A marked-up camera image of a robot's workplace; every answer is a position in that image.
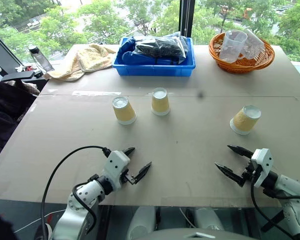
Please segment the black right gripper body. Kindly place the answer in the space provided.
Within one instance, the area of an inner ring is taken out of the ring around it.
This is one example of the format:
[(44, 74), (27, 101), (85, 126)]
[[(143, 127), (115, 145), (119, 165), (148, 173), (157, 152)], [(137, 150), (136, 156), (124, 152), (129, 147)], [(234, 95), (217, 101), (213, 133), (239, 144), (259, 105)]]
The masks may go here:
[(255, 171), (256, 171), (255, 163), (251, 159), (249, 159), (247, 162), (247, 166), (244, 168), (244, 171), (241, 175), (243, 179), (242, 185), (244, 185), (247, 181), (250, 183), (254, 182)]

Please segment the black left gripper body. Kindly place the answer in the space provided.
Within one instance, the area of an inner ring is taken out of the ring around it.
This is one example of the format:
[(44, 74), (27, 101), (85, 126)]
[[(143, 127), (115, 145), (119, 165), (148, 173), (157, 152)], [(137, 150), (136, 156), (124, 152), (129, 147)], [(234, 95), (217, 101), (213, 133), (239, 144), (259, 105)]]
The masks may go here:
[(129, 174), (129, 170), (126, 169), (121, 173), (121, 184), (130, 183), (131, 185), (134, 185), (136, 183), (136, 179)]

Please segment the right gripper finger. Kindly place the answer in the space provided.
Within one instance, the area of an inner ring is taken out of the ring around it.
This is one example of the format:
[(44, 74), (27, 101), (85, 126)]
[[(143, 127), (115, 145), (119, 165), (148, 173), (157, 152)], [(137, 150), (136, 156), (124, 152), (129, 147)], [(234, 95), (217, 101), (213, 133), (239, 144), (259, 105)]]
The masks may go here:
[(221, 165), (217, 162), (214, 163), (215, 166), (229, 179), (236, 182), (240, 187), (242, 187), (245, 184), (245, 179), (237, 174), (235, 174), (230, 168)]
[(238, 155), (247, 157), (249, 159), (251, 159), (254, 154), (252, 151), (250, 151), (246, 148), (243, 148), (241, 146), (227, 145), (227, 147), (230, 148), (233, 152), (237, 153)]

